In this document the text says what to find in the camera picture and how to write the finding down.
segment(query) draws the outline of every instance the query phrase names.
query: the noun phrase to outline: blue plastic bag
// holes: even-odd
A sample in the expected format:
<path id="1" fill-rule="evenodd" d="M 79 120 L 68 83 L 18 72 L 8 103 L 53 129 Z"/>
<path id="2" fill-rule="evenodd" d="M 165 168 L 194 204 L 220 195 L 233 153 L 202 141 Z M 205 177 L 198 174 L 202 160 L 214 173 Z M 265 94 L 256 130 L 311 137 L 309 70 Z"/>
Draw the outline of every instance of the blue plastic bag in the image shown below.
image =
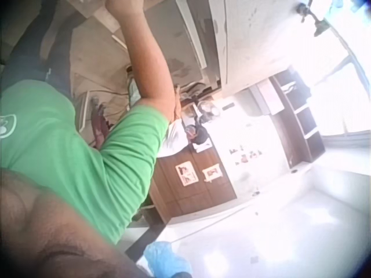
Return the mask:
<path id="1" fill-rule="evenodd" d="M 181 272 L 192 274 L 190 263 L 176 255 L 169 242 L 153 242 L 144 250 L 144 257 L 156 278 L 171 278 Z"/>

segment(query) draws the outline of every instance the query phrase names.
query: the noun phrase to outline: poster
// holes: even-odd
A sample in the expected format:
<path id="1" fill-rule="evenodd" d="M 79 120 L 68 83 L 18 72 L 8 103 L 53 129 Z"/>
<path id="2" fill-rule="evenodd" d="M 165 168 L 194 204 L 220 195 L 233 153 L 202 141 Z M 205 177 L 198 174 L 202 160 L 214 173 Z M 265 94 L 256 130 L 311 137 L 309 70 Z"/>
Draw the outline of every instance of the poster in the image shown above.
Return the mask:
<path id="1" fill-rule="evenodd" d="M 216 178 L 220 178 L 223 176 L 223 173 L 220 170 L 220 165 L 216 164 L 210 168 L 202 170 L 203 174 L 205 175 L 205 181 L 209 182 L 215 180 Z"/>
<path id="2" fill-rule="evenodd" d="M 176 168 L 176 171 L 178 172 L 181 183 L 184 186 L 198 182 L 197 174 L 190 161 L 187 161 L 178 166 L 175 166 L 175 168 Z"/>

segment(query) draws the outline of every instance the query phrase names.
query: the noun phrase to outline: logo on t-shirt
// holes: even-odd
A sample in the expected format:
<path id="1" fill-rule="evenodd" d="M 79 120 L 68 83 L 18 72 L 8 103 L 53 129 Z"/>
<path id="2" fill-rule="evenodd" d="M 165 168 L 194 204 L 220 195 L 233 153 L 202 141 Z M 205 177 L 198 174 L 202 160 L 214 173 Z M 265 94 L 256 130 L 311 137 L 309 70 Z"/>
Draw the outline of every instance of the logo on t-shirt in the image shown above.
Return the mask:
<path id="1" fill-rule="evenodd" d="M 17 116 L 14 114 L 0 116 L 0 139 L 12 135 L 17 125 Z"/>

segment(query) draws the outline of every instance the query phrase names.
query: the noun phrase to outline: dark pants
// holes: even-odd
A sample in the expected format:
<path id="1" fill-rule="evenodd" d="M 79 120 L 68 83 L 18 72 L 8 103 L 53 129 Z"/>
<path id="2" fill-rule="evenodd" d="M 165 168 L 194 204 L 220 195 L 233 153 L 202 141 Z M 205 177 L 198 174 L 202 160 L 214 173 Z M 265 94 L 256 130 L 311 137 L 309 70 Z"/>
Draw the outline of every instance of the dark pants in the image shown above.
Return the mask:
<path id="1" fill-rule="evenodd" d="M 71 99 L 70 49 L 73 29 L 85 18 L 78 12 L 72 14 L 60 27 L 46 62 L 40 58 L 42 40 L 56 11 L 58 0 L 43 0 L 39 15 L 27 27 L 14 47 L 1 75 L 2 92 L 15 83 L 32 79 L 52 85 Z"/>

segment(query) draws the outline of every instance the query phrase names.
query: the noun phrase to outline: hand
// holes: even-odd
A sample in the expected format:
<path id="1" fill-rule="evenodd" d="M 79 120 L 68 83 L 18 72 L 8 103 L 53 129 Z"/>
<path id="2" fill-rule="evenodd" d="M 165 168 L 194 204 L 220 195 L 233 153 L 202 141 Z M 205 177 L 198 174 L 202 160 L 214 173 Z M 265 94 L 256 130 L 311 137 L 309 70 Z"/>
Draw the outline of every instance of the hand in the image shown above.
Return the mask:
<path id="1" fill-rule="evenodd" d="M 174 110 L 174 119 L 176 121 L 181 119 L 181 103 L 180 103 L 180 86 L 175 86 L 175 110 Z"/>
<path id="2" fill-rule="evenodd" d="M 117 19 L 143 13 L 144 0 L 106 0 L 106 9 Z"/>

